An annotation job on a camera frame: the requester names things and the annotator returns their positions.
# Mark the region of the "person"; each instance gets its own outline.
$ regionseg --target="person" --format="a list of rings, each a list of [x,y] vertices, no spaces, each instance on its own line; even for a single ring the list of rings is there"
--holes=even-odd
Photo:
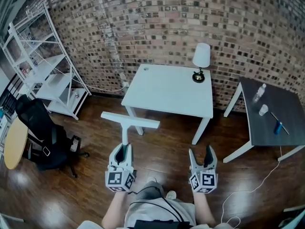
[[[169,191],[164,198],[164,190],[155,178],[149,177],[146,185],[136,195],[125,215],[124,204],[128,193],[115,193],[113,200],[102,219],[103,229],[134,228],[139,221],[187,222],[186,228],[193,229],[233,229],[227,223],[216,225],[204,193],[193,193],[194,204],[184,203]],[[84,221],[78,229],[101,229],[97,224]]]

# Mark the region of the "black cable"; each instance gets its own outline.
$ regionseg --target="black cable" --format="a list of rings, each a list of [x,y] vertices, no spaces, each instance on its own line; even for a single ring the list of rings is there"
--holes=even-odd
[[[160,205],[157,205],[157,204],[153,204],[153,203],[149,203],[149,202],[141,202],[141,201],[136,201],[136,202],[133,202],[133,203],[131,203],[130,205],[132,205],[132,204],[136,204],[136,203],[142,203],[142,204],[152,204],[152,205],[155,205],[155,206],[158,206],[158,207],[160,207],[160,208],[163,208],[163,209],[165,209],[165,210],[167,210],[168,212],[170,212],[173,216],[175,216],[176,217],[176,219],[177,219],[177,221],[179,221],[179,222],[181,222],[180,220],[179,220],[179,218],[174,214],[174,213],[172,213],[169,209],[167,209],[167,208],[164,208],[164,207],[162,207],[162,206],[160,206]]]
[[[157,191],[159,191],[159,193],[160,193],[160,196],[163,198],[163,196],[162,196],[162,193],[161,193],[161,191],[160,191],[160,189],[159,188],[157,188],[157,187],[155,187],[155,186],[149,186],[149,187],[144,187],[142,190],[140,190],[139,192],[134,192],[134,191],[131,191],[131,192],[129,192],[128,194],[131,194],[131,193],[134,193],[135,195],[137,195],[137,194],[139,194],[140,192],[142,192],[143,190],[145,190],[145,189],[147,189],[147,188],[150,188],[150,187],[154,187]],[[163,200],[179,215],[179,217],[180,217],[180,219],[181,219],[181,221],[182,222],[184,222],[184,219],[183,219],[183,217],[181,216],[181,214],[165,199],[165,198],[163,198]]]

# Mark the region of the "brick wall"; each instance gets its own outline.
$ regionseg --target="brick wall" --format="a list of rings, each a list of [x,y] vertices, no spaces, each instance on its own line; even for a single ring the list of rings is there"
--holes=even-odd
[[[215,107],[226,107],[239,76],[296,92],[305,106],[304,0],[28,0],[25,6],[35,10],[44,1],[91,86],[120,89],[140,63],[192,67],[197,43],[205,42]],[[244,110],[241,101],[236,109]]]

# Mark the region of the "white cable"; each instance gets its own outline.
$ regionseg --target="white cable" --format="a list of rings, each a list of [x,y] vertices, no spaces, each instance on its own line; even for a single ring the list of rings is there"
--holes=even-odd
[[[238,192],[231,193],[231,194],[225,199],[225,201],[223,202],[223,214],[221,215],[220,223],[223,222],[223,217],[224,217],[224,203],[229,199],[229,197],[232,196],[232,195],[235,194],[235,193],[253,193],[253,192],[255,192],[257,189],[259,189],[259,188],[263,185],[263,183],[264,183],[265,180],[271,175],[271,173],[272,173],[276,168],[278,168],[278,166],[280,165],[280,163],[281,163],[281,161],[279,161],[279,162],[277,163],[277,166],[276,166],[272,171],[269,172],[269,174],[268,174],[268,175],[265,177],[265,179],[262,181],[261,185],[259,185],[259,186],[258,186],[256,189],[254,189],[253,191],[251,191],[251,192],[249,192],[249,191],[238,191]],[[236,228],[236,227],[238,227],[239,224],[241,223],[241,220],[240,220],[240,218],[239,218],[238,216],[233,216],[233,217],[231,217],[231,218],[227,221],[227,223],[228,223],[231,219],[233,219],[233,218],[238,218],[238,219],[239,219],[239,223],[234,227],[234,228]]]
[[[35,53],[37,53],[38,54],[38,56],[40,56],[41,58],[42,58],[42,60],[44,60],[45,62],[47,62],[50,66],[52,66],[48,61],[46,61],[36,50],[34,50],[33,52],[35,52]],[[61,72],[60,70],[58,70],[58,69],[56,69],[56,68],[54,68],[55,70],[57,70],[57,71],[59,71],[60,73],[62,73],[62,74],[64,74],[64,75],[66,75],[66,76],[69,76],[69,75],[67,75],[67,74],[65,74],[65,73],[63,73],[63,72]],[[100,88],[97,88],[97,87],[94,87],[94,86],[89,86],[89,85],[86,85],[85,83],[82,83],[82,82],[79,82],[79,81],[77,81],[77,80],[75,80],[75,79],[73,79],[72,78],[72,80],[74,80],[74,81],[76,81],[76,82],[78,82],[78,83],[80,83],[80,84],[82,84],[82,85],[85,85],[85,86],[87,86],[87,87],[90,87],[90,88],[93,88],[93,89],[97,89],[97,90],[101,90],[101,91],[107,91],[107,92],[118,92],[118,91],[120,91],[120,90],[122,90],[122,89],[124,89],[126,86],[124,86],[124,87],[122,87],[121,89],[119,89],[119,90],[106,90],[106,89],[100,89]]]

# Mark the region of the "white shelving unit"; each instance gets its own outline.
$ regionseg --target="white shelving unit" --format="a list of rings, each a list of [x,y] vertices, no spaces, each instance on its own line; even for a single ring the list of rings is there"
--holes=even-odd
[[[20,38],[20,33],[30,27],[43,15],[45,15],[48,21],[51,33],[40,40],[28,40],[28,38],[22,36]],[[21,51],[21,55],[17,59],[14,59],[12,53],[8,49],[8,45],[13,39],[16,40]],[[44,43],[57,44],[61,53],[46,59],[41,59],[38,65],[35,66],[31,57],[36,54],[35,51]],[[24,83],[22,87],[23,92],[27,92],[36,98],[50,100],[50,104],[47,106],[49,111],[70,115],[78,120],[76,115],[86,97],[91,95],[91,93],[64,49],[45,4],[41,10],[31,13],[16,25],[10,23],[9,36],[1,47],[11,66]],[[68,62],[70,72],[66,74],[60,72],[54,73],[54,69],[62,60]],[[27,62],[30,65],[31,71],[28,74],[25,74],[20,69],[20,64],[24,62]],[[72,88],[74,79],[78,81],[77,84],[80,86],[79,88]]]

